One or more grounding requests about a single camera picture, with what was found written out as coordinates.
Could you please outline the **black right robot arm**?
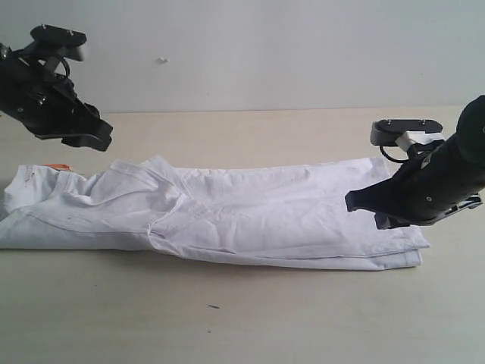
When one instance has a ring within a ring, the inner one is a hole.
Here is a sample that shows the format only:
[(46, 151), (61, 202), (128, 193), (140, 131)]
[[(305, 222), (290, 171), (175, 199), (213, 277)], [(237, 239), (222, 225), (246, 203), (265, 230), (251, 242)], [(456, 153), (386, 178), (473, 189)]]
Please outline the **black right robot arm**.
[(429, 226), (482, 205), (484, 189), (484, 97), (465, 106), (453, 135), (431, 119), (384, 119), (372, 125), (370, 141), (387, 160), (387, 147), (406, 153), (390, 178), (346, 194), (350, 212), (374, 213), (380, 230)]

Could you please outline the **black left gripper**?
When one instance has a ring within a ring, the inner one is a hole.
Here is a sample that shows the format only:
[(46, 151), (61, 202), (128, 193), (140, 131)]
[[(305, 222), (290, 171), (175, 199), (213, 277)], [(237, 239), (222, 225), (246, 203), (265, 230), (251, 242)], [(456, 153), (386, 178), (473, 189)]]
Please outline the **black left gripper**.
[(36, 51), (32, 43), (16, 51), (2, 44), (1, 112), (40, 140), (106, 152), (113, 127), (95, 106), (78, 98), (68, 60)]

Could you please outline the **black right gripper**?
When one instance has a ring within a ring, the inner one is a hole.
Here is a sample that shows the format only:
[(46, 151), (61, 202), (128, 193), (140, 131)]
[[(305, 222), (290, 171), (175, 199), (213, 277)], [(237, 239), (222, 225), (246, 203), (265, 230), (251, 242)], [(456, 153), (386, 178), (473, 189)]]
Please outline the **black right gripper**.
[(406, 154), (408, 160), (391, 178), (349, 191), (347, 211), (376, 212), (376, 228), (392, 230), (431, 225), (480, 203), (483, 165), (466, 160), (457, 146)]

